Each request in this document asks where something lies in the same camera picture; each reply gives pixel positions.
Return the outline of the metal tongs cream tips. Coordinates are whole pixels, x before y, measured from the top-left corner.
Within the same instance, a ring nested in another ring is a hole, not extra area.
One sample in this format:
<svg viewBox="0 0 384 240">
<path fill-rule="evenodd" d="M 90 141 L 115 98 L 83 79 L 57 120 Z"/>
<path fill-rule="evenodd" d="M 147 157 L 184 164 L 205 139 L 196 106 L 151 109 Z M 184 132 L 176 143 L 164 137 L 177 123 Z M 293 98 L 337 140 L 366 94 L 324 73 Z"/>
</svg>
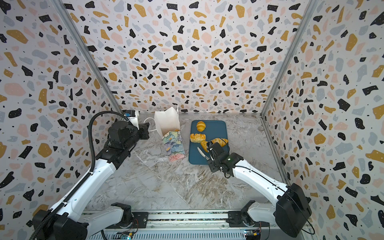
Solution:
<svg viewBox="0 0 384 240">
<path fill-rule="evenodd" d="M 213 161 L 214 161 L 214 159 L 213 159 L 213 157 L 212 157 L 212 155 L 211 155 L 210 152 L 206 153 L 206 152 L 203 151 L 203 149 L 200 148 L 200 147 L 197 147 L 197 150 L 198 150 L 198 152 L 200 153 L 200 155 L 201 155 L 205 160 L 207 160 L 208 162 L 213 162 Z"/>
</svg>

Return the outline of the striped croissant bread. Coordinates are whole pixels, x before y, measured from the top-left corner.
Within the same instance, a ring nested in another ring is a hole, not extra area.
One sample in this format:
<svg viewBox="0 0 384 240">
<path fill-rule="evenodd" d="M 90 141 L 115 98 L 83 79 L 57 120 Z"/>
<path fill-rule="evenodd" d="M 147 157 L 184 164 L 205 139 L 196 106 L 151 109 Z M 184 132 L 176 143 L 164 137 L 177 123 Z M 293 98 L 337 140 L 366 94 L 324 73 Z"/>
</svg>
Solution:
<svg viewBox="0 0 384 240">
<path fill-rule="evenodd" d="M 226 146 L 229 143 L 228 139 L 223 139 L 223 138 L 215 138 L 211 140 L 213 144 L 218 143 L 221 147 Z"/>
</svg>

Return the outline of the floral paper bag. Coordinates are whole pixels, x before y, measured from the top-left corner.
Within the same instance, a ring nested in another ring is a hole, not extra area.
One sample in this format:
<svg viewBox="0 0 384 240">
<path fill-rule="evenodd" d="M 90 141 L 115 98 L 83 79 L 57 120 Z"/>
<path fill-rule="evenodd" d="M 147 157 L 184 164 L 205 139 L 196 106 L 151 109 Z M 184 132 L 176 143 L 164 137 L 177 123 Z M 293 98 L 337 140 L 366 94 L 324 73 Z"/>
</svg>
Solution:
<svg viewBox="0 0 384 240">
<path fill-rule="evenodd" d="M 182 160 L 186 157 L 178 110 L 178 108 L 170 107 L 165 111 L 156 111 L 153 118 L 144 120 L 144 122 L 148 119 L 154 120 L 156 129 L 152 130 L 152 132 L 156 131 L 162 138 L 170 162 Z"/>
</svg>

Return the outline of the glossy orange oval bread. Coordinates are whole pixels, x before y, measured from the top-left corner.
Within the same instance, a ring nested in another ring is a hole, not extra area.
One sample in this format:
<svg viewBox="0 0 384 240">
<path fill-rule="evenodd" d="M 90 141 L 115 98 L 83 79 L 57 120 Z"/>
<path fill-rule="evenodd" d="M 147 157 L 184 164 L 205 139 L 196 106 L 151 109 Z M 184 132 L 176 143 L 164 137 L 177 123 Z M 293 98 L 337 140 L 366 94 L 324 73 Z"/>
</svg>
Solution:
<svg viewBox="0 0 384 240">
<path fill-rule="evenodd" d="M 201 141 L 200 144 L 201 144 L 203 150 L 205 152 L 208 152 L 208 142 L 207 141 Z"/>
</svg>

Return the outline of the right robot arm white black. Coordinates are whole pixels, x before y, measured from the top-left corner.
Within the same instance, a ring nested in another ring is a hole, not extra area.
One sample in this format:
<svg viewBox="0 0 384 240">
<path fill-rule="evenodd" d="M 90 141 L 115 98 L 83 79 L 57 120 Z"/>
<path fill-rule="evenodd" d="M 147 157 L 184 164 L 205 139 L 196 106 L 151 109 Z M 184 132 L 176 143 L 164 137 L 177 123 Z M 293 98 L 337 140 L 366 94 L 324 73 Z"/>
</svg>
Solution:
<svg viewBox="0 0 384 240">
<path fill-rule="evenodd" d="M 269 177 L 237 153 L 225 151 L 219 143 L 208 142 L 207 151 L 212 173 L 221 172 L 226 178 L 234 177 L 247 183 L 272 204 L 264 207 L 256 201 L 249 201 L 240 211 L 229 214 L 227 222 L 231 226 L 257 227 L 256 231 L 246 232 L 248 239 L 261 238 L 262 222 L 277 225 L 291 238 L 299 236 L 312 215 L 309 199 L 299 185 L 289 186 Z"/>
</svg>

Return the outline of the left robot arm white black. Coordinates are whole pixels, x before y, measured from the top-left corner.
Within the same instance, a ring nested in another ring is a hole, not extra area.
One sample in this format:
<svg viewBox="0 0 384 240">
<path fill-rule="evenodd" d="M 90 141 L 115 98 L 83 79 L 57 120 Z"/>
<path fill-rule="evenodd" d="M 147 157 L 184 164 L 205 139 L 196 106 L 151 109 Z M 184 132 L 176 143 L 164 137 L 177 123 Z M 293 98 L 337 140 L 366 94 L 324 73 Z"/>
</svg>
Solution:
<svg viewBox="0 0 384 240">
<path fill-rule="evenodd" d="M 107 209 L 84 217 L 83 211 L 104 182 L 130 157 L 140 140 L 149 139 L 149 123 L 132 125 L 118 121 L 109 128 L 105 147 L 90 169 L 74 187 L 49 210 L 33 217 L 32 240 L 86 240 L 104 229 L 119 225 L 131 227 L 136 221 L 131 206 L 114 203 Z"/>
</svg>

